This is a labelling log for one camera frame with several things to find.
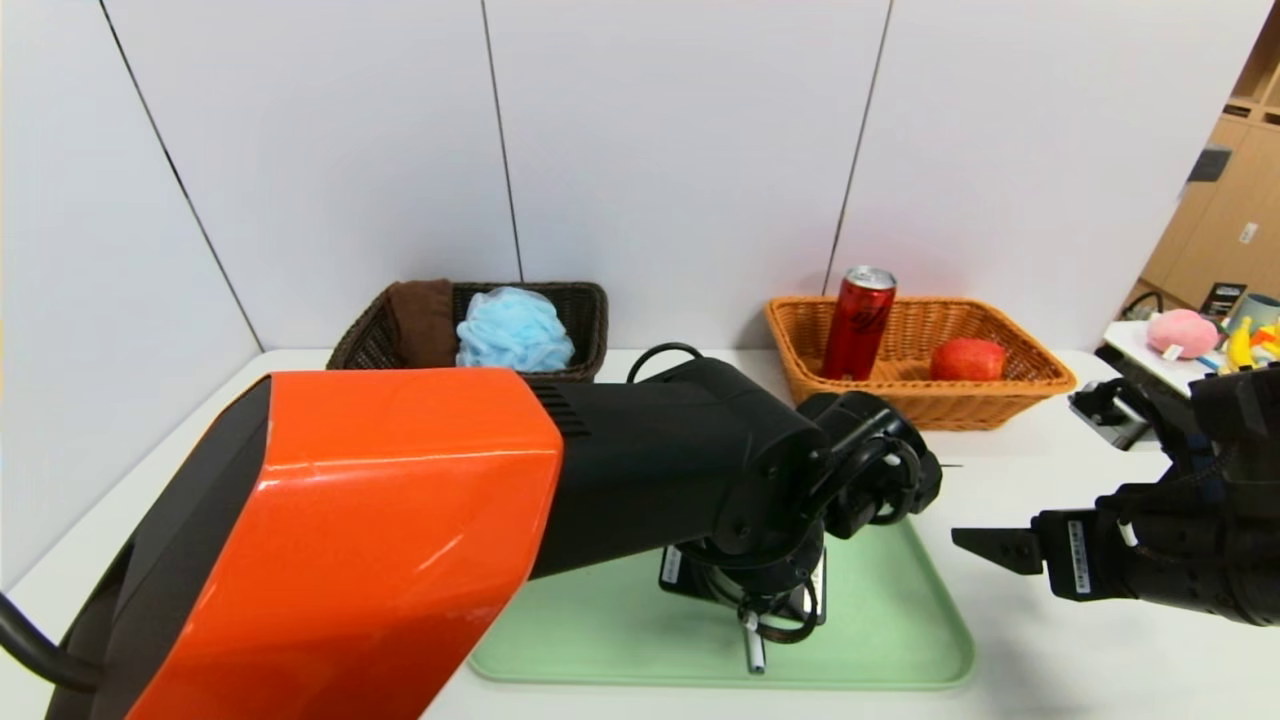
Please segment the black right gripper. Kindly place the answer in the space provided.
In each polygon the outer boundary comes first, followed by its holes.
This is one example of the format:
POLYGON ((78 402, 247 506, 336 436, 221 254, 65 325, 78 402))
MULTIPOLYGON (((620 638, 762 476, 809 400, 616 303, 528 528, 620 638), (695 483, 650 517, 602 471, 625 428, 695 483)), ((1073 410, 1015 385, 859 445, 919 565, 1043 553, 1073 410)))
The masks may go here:
POLYGON ((1215 509, 1192 489, 1121 486, 1091 509, 1048 510, 1030 528, 954 528, 955 546, 1023 577, 1046 571, 1064 600, 1137 600, 1228 614, 1230 585, 1210 566, 1215 509))

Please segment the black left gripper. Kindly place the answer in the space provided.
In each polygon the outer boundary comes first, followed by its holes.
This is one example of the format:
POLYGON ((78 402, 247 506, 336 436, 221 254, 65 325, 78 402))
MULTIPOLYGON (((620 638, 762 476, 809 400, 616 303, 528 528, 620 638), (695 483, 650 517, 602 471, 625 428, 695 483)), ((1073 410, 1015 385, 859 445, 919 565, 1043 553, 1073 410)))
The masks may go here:
MULTIPOLYGON (((817 592, 817 602, 806 592, 804 585, 797 585, 783 598, 774 598, 774 606, 764 616, 769 621, 782 621, 799 625, 805 623, 810 615, 815 616, 818 626, 827 620, 827 592, 826 592, 827 550, 823 548, 817 556, 815 566, 809 574, 810 583, 817 592)), ((698 562, 687 560, 681 552, 671 546, 662 551, 662 564, 658 579, 659 587, 672 594, 704 600, 712 603, 722 603, 735 607, 741 600, 742 591, 733 584, 721 570, 709 569, 698 562)))

